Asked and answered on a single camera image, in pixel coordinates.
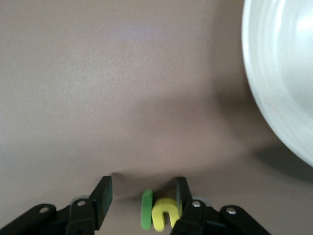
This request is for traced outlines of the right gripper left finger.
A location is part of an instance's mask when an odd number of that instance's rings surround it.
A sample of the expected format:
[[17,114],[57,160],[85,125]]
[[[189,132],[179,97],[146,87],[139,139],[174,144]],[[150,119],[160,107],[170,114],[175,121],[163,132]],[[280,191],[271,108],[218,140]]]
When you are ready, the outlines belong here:
[[112,177],[101,178],[89,197],[61,210],[38,204],[1,228],[2,235],[93,235],[100,230],[112,203]]

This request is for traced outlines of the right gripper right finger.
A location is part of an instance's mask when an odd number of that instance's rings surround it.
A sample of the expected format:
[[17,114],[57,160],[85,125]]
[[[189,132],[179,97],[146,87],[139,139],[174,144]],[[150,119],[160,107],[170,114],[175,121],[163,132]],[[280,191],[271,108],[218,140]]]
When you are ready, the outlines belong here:
[[268,235],[243,208],[227,205],[216,211],[191,195],[186,178],[176,177],[176,199],[182,213],[172,235]]

